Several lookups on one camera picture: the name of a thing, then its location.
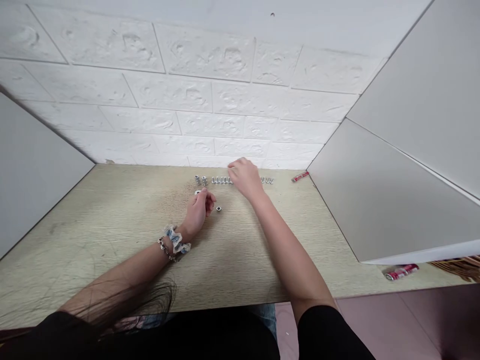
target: black shirt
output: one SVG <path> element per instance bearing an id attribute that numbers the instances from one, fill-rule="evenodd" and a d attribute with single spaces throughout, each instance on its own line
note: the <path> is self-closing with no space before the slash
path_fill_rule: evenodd
<path id="1" fill-rule="evenodd" d="M 308 309 L 298 323 L 300 359 L 374 359 L 340 313 Z M 244 308 L 188 311 L 163 326 L 100 337 L 94 326 L 55 312 L 0 347 L 2 359 L 280 359 L 270 330 Z"/>

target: pink floor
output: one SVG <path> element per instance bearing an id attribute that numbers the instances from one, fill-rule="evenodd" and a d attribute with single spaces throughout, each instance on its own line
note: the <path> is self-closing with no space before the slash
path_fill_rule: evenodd
<path id="1" fill-rule="evenodd" d="M 338 299 L 376 360 L 480 359 L 480 284 Z M 275 306 L 282 360 L 298 359 L 289 302 Z"/>

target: desk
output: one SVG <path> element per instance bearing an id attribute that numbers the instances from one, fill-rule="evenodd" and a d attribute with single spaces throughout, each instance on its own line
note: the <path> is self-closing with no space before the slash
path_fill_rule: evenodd
<path id="1" fill-rule="evenodd" d="M 335 298 L 466 284 L 428 264 L 397 282 L 382 268 L 357 262 L 309 177 L 260 170 L 286 223 L 323 275 Z M 219 168 L 96 165 L 0 261 L 0 329 L 35 326 L 93 279 L 155 242 L 179 224 L 187 199 L 205 175 L 221 212 L 214 211 L 191 252 L 165 271 L 177 291 L 172 311 L 287 301 L 260 224 L 233 185 L 211 184 Z"/>

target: blue white scrunchie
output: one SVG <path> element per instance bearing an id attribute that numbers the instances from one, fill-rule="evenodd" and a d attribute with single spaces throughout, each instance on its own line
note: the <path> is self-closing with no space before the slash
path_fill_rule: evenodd
<path id="1" fill-rule="evenodd" d="M 174 230 L 177 228 L 176 225 L 170 224 L 165 226 L 163 231 L 165 232 L 165 235 L 168 236 L 171 240 L 171 243 L 173 244 L 173 253 L 182 253 L 186 254 L 190 251 L 190 248 L 192 247 L 192 244 L 187 242 L 187 243 L 182 243 L 182 234 L 181 233 L 176 233 Z"/>

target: white brick wall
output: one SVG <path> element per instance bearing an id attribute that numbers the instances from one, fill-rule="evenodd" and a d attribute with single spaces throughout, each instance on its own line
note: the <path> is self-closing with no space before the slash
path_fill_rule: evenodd
<path id="1" fill-rule="evenodd" d="M 0 85 L 98 163 L 305 169 L 384 63 L 0 3 Z"/>

